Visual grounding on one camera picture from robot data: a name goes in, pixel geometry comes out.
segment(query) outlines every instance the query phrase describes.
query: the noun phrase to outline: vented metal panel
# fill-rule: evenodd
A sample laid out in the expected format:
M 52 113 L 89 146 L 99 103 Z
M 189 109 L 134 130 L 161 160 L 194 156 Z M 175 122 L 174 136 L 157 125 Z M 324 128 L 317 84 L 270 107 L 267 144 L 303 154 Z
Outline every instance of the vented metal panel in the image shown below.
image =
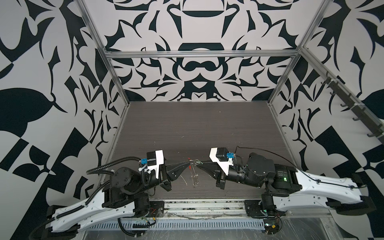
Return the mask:
M 122 220 L 125 229 L 132 224 L 143 223 L 141 220 Z M 260 219 L 208 219 L 208 220 L 157 220 L 150 226 L 153 230 L 212 230 L 212 229 L 254 229 L 264 230 L 264 222 Z M 92 226 L 88 230 L 120 230 L 117 220 Z

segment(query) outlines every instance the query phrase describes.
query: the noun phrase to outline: wire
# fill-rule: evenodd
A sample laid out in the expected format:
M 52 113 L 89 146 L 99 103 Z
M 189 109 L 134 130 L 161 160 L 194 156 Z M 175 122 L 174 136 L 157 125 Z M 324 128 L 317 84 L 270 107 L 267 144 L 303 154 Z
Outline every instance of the wire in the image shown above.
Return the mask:
M 108 170 L 97 170 L 97 171 L 92 172 L 91 174 L 107 174 L 107 175 L 113 175 L 113 172 L 112 172 L 112 171 L 108 171 Z
M 279 230 L 278 230 L 278 232 L 280 232 L 280 231 L 282 230 L 282 228 L 283 228 L 283 221 L 281 220 L 281 218 L 280 218 L 279 215 L 277 215 L 277 219 L 279 220 L 279 223 L 281 223 L 281 224 L 279 225 Z
M 85 205 L 88 205 L 91 200 L 96 196 L 96 194 L 102 189 L 104 188 L 107 184 L 109 184 L 109 180 L 106 181 L 105 183 L 101 184 L 100 187 L 98 187 L 94 192 L 93 194 L 88 198 L 88 200 L 85 202 Z M 74 208 L 72 210 L 69 210 L 69 211 L 66 211 L 66 212 L 63 212 L 62 214 L 58 214 L 56 217 L 53 217 L 45 222 L 43 222 L 42 224 L 38 225 L 35 229 L 32 230 L 32 232 L 29 234 L 28 238 L 29 240 L 40 240 L 41 238 L 35 238 L 34 235 L 35 233 L 37 232 L 37 230 L 39 230 L 40 228 L 42 227 L 45 227 L 45 225 L 47 225 L 48 223 L 51 223 L 53 221 L 55 221 L 56 219 L 59 219 L 61 217 L 64 217 L 64 216 L 67 216 L 69 214 L 72 214 L 74 212 L 77 212 L 78 210 L 80 209 L 83 209 L 84 208 L 84 205 L 81 205 L 81 206 L 78 206 L 77 208 Z
M 106 185 L 109 184 L 109 180 L 106 181 L 105 183 L 101 184 L 93 193 L 92 195 L 88 198 L 88 200 L 85 202 L 85 205 L 88 205 L 92 199 L 96 196 L 96 194 L 101 190 L 103 189 Z
M 155 195 L 155 193 L 156 193 L 156 186 L 153 188 L 153 194 L 152 195 L 148 194 L 148 196 L 153 197 Z
M 312 179 L 314 180 L 315 182 L 317 183 L 325 183 L 325 184 L 331 184 L 331 185 L 336 185 L 336 186 L 341 186 L 341 187 L 346 187 L 346 188 L 351 188 L 351 189 L 360 189 L 360 188 L 365 188 L 367 187 L 367 185 L 364 185 L 364 186 L 361 186 L 361 187 L 354 187 L 354 186 L 344 186 L 344 185 L 341 185 L 341 184 L 336 184 L 336 183 L 331 183 L 331 182 L 322 182 L 320 179 L 313 179 L 312 177 L 308 176 L 304 171 L 302 171 L 301 169 L 299 169 L 293 162 L 289 161 L 288 159 L 286 159 L 285 157 L 277 154 L 277 153 L 274 153 L 274 152 L 271 152 L 271 151 L 268 151 L 268 150 L 265 150 L 265 149 L 262 149 L 262 148 L 257 148 L 257 147 L 239 147 L 239 146 L 236 146 L 236 149 L 235 149 L 235 152 L 237 151 L 237 148 L 244 148 L 244 149 L 257 149 L 257 150 L 262 150 L 262 151 L 265 151 L 265 152 L 269 152 L 269 153 L 272 153 L 276 156 L 279 156 L 281 157 L 282 159 L 284 159 L 285 161 L 289 162 L 290 164 L 292 164 L 295 168 L 297 168 L 300 172 L 302 172 L 306 177 L 308 177 L 309 179 Z
M 150 224 L 147 224 L 147 225 L 140 225 L 140 224 L 134 223 L 134 224 L 132 224 L 132 226 L 135 226 L 135 227 L 150 227 L 150 226 L 153 226 L 153 225 L 156 224 L 156 219 L 154 217 L 153 217 L 153 220 L 154 220 L 153 223 L 150 223 Z
M 195 160 L 194 160 L 194 163 L 195 163 L 196 165 L 203 164 L 203 162 L 200 161 L 200 160 L 198 160 L 198 159 L 195 159 Z
M 241 165 L 243 165 L 243 158 L 240 156 L 237 156 L 237 155 L 235 155 L 235 156 L 236 156 L 236 158 L 239 157 L 241 159 Z
M 141 232 L 140 235 L 138 235 L 137 233 L 130 233 L 129 231 L 127 231 L 127 230 L 123 227 L 123 225 L 121 224 L 121 220 L 120 220 L 120 218 L 118 218 L 118 224 L 119 224 L 119 227 L 120 227 L 121 231 L 122 231 L 125 235 L 128 235 L 128 236 L 130 236 L 130 237 L 141 237 L 141 236 L 143 236 L 144 233 L 145 233 L 145 232 Z
M 49 220 L 47 220 L 47 221 L 45 221 L 45 222 L 43 222 L 42 224 L 38 225 L 37 227 L 35 227 L 35 229 L 33 229 L 32 232 L 29 234 L 28 239 L 29 240 L 40 240 L 41 238 L 35 238 L 34 237 L 34 235 L 37 232 L 37 230 L 39 230 L 42 227 L 45 227 L 45 225 L 47 225 L 48 223 L 53 222 L 53 221 L 55 221 L 54 217 L 49 219 Z
M 125 161 L 140 161 L 140 160 L 141 160 L 141 158 L 139 158 L 139 157 L 123 157 L 123 158 L 120 158 L 120 159 L 115 160 L 113 162 L 107 163 L 105 165 L 102 165 L 102 166 L 99 166 L 99 167 L 96 167 L 96 168 L 92 168 L 92 169 L 88 170 L 86 173 L 87 174 L 94 174 L 95 172 L 97 172 L 99 170 L 112 167 L 112 166 L 114 166 L 114 165 L 116 165 L 118 163 L 121 163 L 121 162 L 125 162 Z

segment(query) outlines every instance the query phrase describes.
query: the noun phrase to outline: black and white patterned wall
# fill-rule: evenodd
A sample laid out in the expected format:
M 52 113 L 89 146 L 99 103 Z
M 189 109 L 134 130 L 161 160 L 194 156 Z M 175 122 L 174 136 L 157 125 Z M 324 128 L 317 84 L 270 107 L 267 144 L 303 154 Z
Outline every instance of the black and white patterned wall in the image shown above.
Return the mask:
M 131 101 L 268 100 L 289 57 L 136 58 L 112 64 Z
M 309 49 L 379 118 L 383 119 L 384 3 L 335 0 Z M 329 177 L 356 172 L 368 185 L 360 189 L 377 207 L 363 216 L 333 213 L 346 238 L 384 237 L 384 146 L 301 58 L 273 106 L 295 159 L 304 170 Z
M 86 0 L 109 51 L 295 49 L 321 0 Z M 115 59 L 131 101 L 268 100 L 288 57 Z
M 72 0 L 0 2 L 1 239 L 92 192 L 124 102 Z

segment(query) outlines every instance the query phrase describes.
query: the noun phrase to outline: black motor housing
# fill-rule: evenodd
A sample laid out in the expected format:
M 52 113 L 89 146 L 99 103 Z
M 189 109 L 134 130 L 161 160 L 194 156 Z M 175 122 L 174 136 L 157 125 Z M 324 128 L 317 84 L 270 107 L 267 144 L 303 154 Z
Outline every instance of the black motor housing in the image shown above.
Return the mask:
M 248 182 L 246 184 L 256 187 L 261 187 L 267 179 L 273 179 L 276 175 L 273 160 L 254 152 L 249 154 L 245 172 L 245 182 Z

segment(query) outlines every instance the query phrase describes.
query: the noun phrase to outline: clear plastic sheet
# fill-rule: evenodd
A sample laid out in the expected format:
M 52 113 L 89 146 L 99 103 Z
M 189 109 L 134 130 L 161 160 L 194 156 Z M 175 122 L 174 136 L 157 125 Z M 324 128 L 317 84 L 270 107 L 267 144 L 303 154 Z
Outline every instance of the clear plastic sheet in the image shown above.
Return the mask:
M 283 227 L 275 235 L 267 235 L 260 230 L 148 230 L 142 240 L 327 240 L 329 227 L 322 218 L 283 218 Z M 120 230 L 87 231 L 83 240 L 129 240 L 135 239 Z

